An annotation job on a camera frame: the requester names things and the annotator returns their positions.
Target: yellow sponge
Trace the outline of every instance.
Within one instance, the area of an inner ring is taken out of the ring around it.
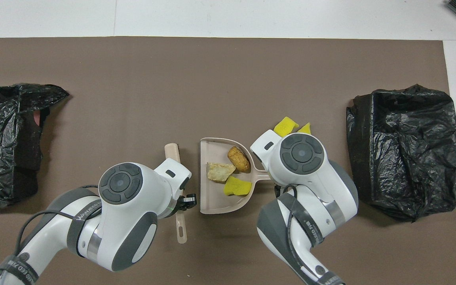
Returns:
[[[300,130],[297,130],[296,132],[311,134],[311,123],[305,124],[302,128],[300,128]]]
[[[248,195],[251,191],[251,182],[243,181],[233,176],[228,177],[224,185],[223,192],[226,196],[229,195]]]
[[[279,124],[275,125],[274,132],[281,137],[289,135],[294,128],[298,128],[298,124],[295,123],[292,119],[284,117]]]

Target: brown tabletop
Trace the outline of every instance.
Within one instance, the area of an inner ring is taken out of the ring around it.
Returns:
[[[249,147],[284,116],[350,165],[346,107],[375,89],[415,83],[448,92],[442,43],[420,40],[256,38],[0,38],[0,86],[55,84],[72,96],[45,123],[38,193],[0,209],[0,262],[30,214],[67,190],[96,184],[110,166],[155,168],[177,143],[199,193],[199,141],[224,137]],[[259,182],[233,213],[185,213],[188,242],[175,220],[159,221],[144,258],[112,273],[60,251],[41,284],[301,284],[255,229],[273,186]],[[396,222],[360,203],[357,216],[313,254],[348,284],[456,284],[456,209]]]

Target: white robotic arm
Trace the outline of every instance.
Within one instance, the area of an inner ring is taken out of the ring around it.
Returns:
[[[258,217],[264,244],[306,284],[344,284],[310,250],[356,215],[358,194],[351,178],[328,160],[317,138],[305,133],[280,137],[268,130],[251,151],[281,190]]]
[[[194,195],[180,196],[190,177],[171,158],[154,170],[126,162],[103,174],[99,197],[86,188],[64,193],[0,264],[0,285],[34,284],[65,248],[111,271],[128,268],[149,248],[158,219],[196,205]]]

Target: white floor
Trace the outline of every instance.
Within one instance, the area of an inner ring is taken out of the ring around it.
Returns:
[[[456,15],[444,0],[0,0],[0,37],[33,36],[444,40],[456,104]]]

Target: black plastic bag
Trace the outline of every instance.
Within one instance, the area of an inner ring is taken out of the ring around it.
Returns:
[[[420,85],[375,90],[347,109],[353,180],[362,201],[398,220],[456,207],[456,116],[448,94]]]
[[[0,207],[36,193],[40,136],[49,107],[69,94],[55,85],[0,87]],[[40,125],[35,115],[40,115]]]

